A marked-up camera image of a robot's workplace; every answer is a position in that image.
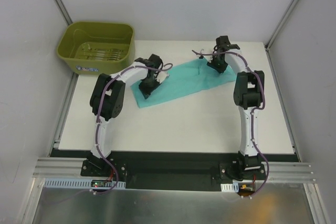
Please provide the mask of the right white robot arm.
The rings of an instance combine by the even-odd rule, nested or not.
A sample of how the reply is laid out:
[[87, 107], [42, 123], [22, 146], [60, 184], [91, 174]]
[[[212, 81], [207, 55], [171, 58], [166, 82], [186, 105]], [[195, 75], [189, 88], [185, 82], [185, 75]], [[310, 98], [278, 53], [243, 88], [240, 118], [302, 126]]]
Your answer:
[[240, 114], [241, 143], [236, 162], [225, 171], [228, 177], [242, 181], [262, 168], [257, 141], [257, 116], [265, 108], [265, 74], [249, 66], [240, 47], [232, 44], [228, 36], [216, 38], [213, 52], [207, 57], [207, 65], [218, 73], [224, 73], [231, 67], [236, 75], [233, 99]]

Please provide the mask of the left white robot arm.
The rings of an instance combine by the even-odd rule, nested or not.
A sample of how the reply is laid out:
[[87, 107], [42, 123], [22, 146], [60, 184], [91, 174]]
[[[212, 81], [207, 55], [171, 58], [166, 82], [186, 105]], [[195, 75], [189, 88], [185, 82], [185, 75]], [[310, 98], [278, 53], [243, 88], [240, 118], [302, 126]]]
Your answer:
[[108, 125], [122, 111], [125, 89], [139, 82], [140, 97], [148, 99], [166, 79], [167, 69], [163, 67], [163, 60], [152, 54], [148, 59], [136, 59], [117, 73], [98, 76], [89, 102], [96, 117], [95, 142], [87, 160], [99, 176], [106, 176], [111, 170], [111, 164], [107, 161], [111, 154], [110, 141], [107, 139]]

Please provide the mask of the teal t shirt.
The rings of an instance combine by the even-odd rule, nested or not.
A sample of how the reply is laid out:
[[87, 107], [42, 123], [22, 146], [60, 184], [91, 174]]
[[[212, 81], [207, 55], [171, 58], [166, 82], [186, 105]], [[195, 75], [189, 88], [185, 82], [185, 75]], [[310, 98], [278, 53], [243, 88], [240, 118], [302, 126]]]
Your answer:
[[234, 82], [236, 74], [231, 67], [218, 73], [207, 65], [205, 59], [196, 59], [177, 65], [169, 71], [169, 77], [146, 99], [139, 89], [139, 82], [131, 86], [139, 108], [158, 105], [187, 95]]

